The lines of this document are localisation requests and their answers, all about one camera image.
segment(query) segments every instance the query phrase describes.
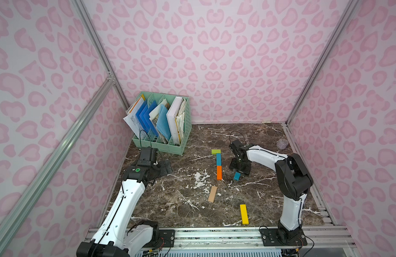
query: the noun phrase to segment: blue folder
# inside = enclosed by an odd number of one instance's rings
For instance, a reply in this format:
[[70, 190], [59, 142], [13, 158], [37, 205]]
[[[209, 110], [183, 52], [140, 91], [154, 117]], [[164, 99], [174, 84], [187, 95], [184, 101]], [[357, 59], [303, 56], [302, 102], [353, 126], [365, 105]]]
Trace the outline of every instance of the blue folder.
[[158, 120], [156, 122], [156, 129], [168, 140], [171, 139], [170, 126], [168, 125], [167, 119], [168, 110], [164, 105], [161, 105], [161, 110], [159, 111]]
[[144, 107], [144, 110], [143, 111], [141, 111], [141, 114], [140, 114], [140, 118], [141, 118], [141, 120], [143, 121], [143, 123], [144, 123], [144, 125], [145, 125], [145, 128], [146, 128], [146, 132], [148, 133], [149, 132], [149, 129], [150, 129], [150, 127], [149, 127], [149, 124], [147, 123], [147, 121], [145, 120], [145, 118], [144, 118], [144, 115], [145, 115], [145, 113], [146, 112], [148, 112], [148, 105], [147, 106], [145, 106]]
[[149, 126], [149, 128], [152, 130], [152, 132], [155, 134], [155, 136], [158, 137], [158, 131], [155, 129], [154, 125], [149, 119], [149, 113], [157, 107], [156, 101], [152, 102], [152, 105], [148, 108], [146, 112], [141, 116], [141, 119], [144, 121], [146, 125]]
[[142, 121], [140, 115], [141, 112], [144, 110], [144, 108], [148, 109], [148, 105], [147, 105], [147, 101], [144, 101], [143, 105], [141, 105], [140, 109], [137, 111], [137, 113], [135, 114], [135, 116], [137, 116], [137, 119], [139, 120], [139, 122], [141, 123], [141, 126], [143, 127], [143, 130], [146, 131], [146, 133], [148, 134], [148, 129], [147, 126], [145, 126], [144, 122]]

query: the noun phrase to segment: pink leopard print wall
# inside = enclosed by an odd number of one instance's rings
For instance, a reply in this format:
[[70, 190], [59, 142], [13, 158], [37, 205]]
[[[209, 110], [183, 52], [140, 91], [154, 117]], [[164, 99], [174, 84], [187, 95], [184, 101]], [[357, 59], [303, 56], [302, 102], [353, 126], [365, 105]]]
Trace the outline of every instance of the pink leopard print wall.
[[290, 128], [362, 257], [395, 257], [395, 0], [363, 2]]
[[86, 0], [129, 102], [191, 97], [193, 122], [285, 121], [346, 0]]
[[116, 182], [132, 131], [114, 89], [55, 174], [5, 257], [75, 256], [77, 247], [94, 228]]
[[105, 78], [68, 0], [0, 0], [0, 223]]

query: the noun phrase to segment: mounting plate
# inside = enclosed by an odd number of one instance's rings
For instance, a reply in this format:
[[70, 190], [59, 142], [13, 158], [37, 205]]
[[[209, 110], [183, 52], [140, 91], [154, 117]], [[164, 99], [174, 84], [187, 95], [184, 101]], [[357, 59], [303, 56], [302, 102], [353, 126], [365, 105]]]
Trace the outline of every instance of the mounting plate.
[[294, 247], [297, 246], [306, 246], [308, 245], [307, 239], [304, 235], [304, 232], [302, 230], [299, 231], [298, 235], [293, 237], [293, 240], [291, 240], [288, 244], [282, 244], [278, 239], [277, 239], [277, 231], [278, 229], [260, 229], [259, 232], [261, 232], [261, 238], [262, 238], [262, 243], [264, 246], [283, 246], [283, 245], [291, 245]]
[[[164, 239], [164, 247], [174, 247], [175, 230], [173, 229], [160, 229], [159, 238]], [[144, 248], [160, 247], [162, 240], [159, 239], [157, 242], [152, 242], [144, 245]]]

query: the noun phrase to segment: paper document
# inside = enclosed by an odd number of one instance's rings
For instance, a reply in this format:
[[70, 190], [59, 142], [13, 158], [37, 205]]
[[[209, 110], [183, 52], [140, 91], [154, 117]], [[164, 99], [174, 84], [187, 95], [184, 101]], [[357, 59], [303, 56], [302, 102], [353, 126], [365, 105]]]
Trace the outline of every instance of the paper document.
[[128, 114], [126, 117], [124, 117], [124, 121], [128, 124], [128, 126], [131, 128], [131, 130], [134, 132], [137, 137], [140, 134], [140, 131], [143, 129], [141, 126], [141, 123], [139, 122], [138, 118], [136, 117], [136, 113], [140, 110], [141, 106], [144, 104], [145, 97], [144, 95], [141, 95], [141, 97], [136, 100], [131, 107], [128, 108], [126, 113]]
[[177, 122], [176, 122], [176, 116], [178, 115], [178, 111], [180, 110], [180, 106], [182, 103], [183, 98], [180, 96], [175, 97], [170, 109], [167, 112], [167, 119], [168, 119], [168, 125], [171, 131], [171, 136], [174, 141], [175, 145], [180, 145], [180, 135], [178, 133], [177, 129]]
[[178, 111], [178, 115], [176, 117], [177, 130], [178, 130], [178, 135], [180, 137], [180, 145], [181, 145], [182, 140], [184, 138], [185, 106], [186, 106], [186, 100], [184, 99], [182, 101], [180, 110]]

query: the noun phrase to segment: yellow block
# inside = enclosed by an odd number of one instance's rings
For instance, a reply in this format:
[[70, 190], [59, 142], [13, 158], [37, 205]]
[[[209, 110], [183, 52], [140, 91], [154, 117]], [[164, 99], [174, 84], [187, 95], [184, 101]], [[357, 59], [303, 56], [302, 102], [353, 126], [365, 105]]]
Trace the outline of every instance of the yellow block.
[[247, 206], [245, 204], [241, 204], [241, 216], [242, 216], [242, 224], [243, 225], [248, 225], [248, 213], [247, 213]]

